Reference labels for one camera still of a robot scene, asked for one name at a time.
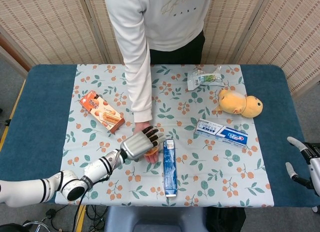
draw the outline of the white sweatshirt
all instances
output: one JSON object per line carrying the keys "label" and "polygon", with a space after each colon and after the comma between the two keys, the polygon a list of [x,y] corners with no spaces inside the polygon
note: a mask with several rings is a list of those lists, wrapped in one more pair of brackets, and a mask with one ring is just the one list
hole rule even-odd
{"label": "white sweatshirt", "polygon": [[174,51],[203,29],[211,0],[105,0],[125,64],[134,122],[152,120],[150,51]]}

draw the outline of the yellow plush toy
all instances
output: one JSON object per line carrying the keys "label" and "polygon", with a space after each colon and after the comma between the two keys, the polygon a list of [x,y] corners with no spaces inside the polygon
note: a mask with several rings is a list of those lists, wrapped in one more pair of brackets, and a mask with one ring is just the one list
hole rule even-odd
{"label": "yellow plush toy", "polygon": [[241,114],[247,118],[253,118],[262,112],[262,102],[254,96],[245,97],[233,90],[222,89],[219,92],[218,111],[230,114]]}

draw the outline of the small orange object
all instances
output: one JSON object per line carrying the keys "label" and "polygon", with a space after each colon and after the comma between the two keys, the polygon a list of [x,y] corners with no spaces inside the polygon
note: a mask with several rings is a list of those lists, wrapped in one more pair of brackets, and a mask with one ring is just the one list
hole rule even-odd
{"label": "small orange object", "polygon": [[125,119],[121,117],[121,114],[94,90],[83,96],[80,99],[80,104],[113,134],[125,123]]}
{"label": "small orange object", "polygon": [[153,147],[151,149],[148,150],[147,153],[145,153],[144,155],[146,156],[152,156],[154,153],[156,153],[157,151],[159,150],[159,147],[156,146],[156,147]]}

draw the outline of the black pants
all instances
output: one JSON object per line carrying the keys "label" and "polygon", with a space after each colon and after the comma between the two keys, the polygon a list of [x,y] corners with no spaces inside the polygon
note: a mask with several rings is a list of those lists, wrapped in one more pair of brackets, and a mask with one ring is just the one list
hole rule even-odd
{"label": "black pants", "polygon": [[150,49],[152,65],[199,65],[201,63],[202,49],[205,43],[204,32],[185,46],[174,51],[159,51]]}

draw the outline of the gray floor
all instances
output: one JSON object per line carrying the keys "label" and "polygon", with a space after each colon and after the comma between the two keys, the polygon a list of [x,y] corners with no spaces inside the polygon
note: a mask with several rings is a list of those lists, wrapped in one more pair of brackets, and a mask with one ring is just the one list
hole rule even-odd
{"label": "gray floor", "polygon": [[[23,83],[23,78],[10,66],[0,60],[0,108],[3,113],[0,121],[9,118],[14,103]],[[319,142],[320,135],[320,85],[295,101],[296,112],[307,142]],[[0,124],[0,135],[4,126]],[[57,204],[36,204],[21,208],[10,208],[0,204],[0,225],[7,223],[22,224],[26,220],[42,220],[46,211],[63,207]],[[71,231],[75,206],[67,206],[59,211],[53,224],[63,231]],[[105,209],[99,206],[100,213]],[[92,222],[85,218],[82,231],[89,231]],[[246,209],[246,221],[242,232],[318,232],[320,231],[320,214],[310,208],[250,208]]]}

